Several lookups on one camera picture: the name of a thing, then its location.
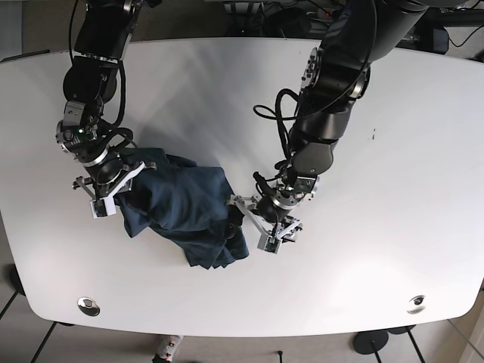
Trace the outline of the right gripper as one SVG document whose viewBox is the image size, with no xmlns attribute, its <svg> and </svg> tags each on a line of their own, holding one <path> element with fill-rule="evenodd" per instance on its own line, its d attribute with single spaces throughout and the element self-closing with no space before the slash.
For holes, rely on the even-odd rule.
<svg viewBox="0 0 484 363">
<path fill-rule="evenodd" d="M 135 161 L 130 163 L 111 149 L 104 149 L 93 161 L 82 163 L 88 173 L 79 176 L 72 184 L 73 190 L 82 189 L 91 200 L 113 198 L 117 194 L 132 190 L 132 179 L 146 169 L 157 169 L 155 162 Z"/>
</svg>

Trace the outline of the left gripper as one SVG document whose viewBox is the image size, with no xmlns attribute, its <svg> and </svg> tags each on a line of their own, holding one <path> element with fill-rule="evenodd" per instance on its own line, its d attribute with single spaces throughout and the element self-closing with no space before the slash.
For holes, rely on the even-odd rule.
<svg viewBox="0 0 484 363">
<path fill-rule="evenodd" d="M 303 230 L 302 222 L 290 215 L 298 203 L 295 197 L 280 191 L 272 196 L 264 195 L 259 198 L 232 195 L 228 201 L 228 205 L 237 207 L 261 235 L 279 238 L 282 244 L 295 243 L 297 233 Z"/>
</svg>

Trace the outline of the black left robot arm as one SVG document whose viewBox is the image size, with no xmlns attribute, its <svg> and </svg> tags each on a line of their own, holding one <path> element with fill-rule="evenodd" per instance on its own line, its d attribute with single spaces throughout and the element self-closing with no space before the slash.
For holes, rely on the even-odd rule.
<svg viewBox="0 0 484 363">
<path fill-rule="evenodd" d="M 314 196 L 320 174 L 332 166 L 352 108 L 369 85 L 371 64 L 393 50 L 432 5 L 348 1 L 312 49 L 299 92 L 278 92 L 265 118 L 277 123 L 284 158 L 273 178 L 254 172 L 259 197 L 230 200 L 259 230 L 259 249 L 277 253 L 296 240 L 303 225 L 290 212 Z"/>
</svg>

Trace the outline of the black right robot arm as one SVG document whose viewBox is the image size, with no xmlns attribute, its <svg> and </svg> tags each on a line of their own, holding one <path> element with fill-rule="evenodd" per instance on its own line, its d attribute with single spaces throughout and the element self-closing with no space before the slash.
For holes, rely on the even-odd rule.
<svg viewBox="0 0 484 363">
<path fill-rule="evenodd" d="M 88 1 L 79 34 L 69 40 L 71 67 L 63 82 L 67 102 L 56 142 L 88 173 L 73 188 L 90 196 L 95 218 L 114 215 L 115 196 L 130 191 L 133 178 L 146 167 L 121 156 L 134 143 L 132 130 L 121 125 L 126 111 L 123 59 L 142 5 Z"/>
</svg>

